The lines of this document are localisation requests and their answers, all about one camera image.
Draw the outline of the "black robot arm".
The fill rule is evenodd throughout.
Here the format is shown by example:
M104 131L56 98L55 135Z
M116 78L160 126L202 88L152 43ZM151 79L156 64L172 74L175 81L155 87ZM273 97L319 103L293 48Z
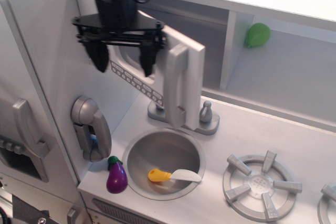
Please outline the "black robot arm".
M140 66L150 76L157 52L164 47L164 23L138 11L149 0L95 0L98 12L74 18L78 41L83 44L95 67L105 72L108 45L138 47Z

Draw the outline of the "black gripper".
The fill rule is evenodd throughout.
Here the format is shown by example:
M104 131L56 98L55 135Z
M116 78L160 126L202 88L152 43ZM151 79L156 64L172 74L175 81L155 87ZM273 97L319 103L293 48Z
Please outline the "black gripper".
M135 0L95 0L96 14L74 18L78 41L100 72L109 63L106 45L140 47L140 65L145 77L153 71L156 51L165 46L164 23L138 11Z

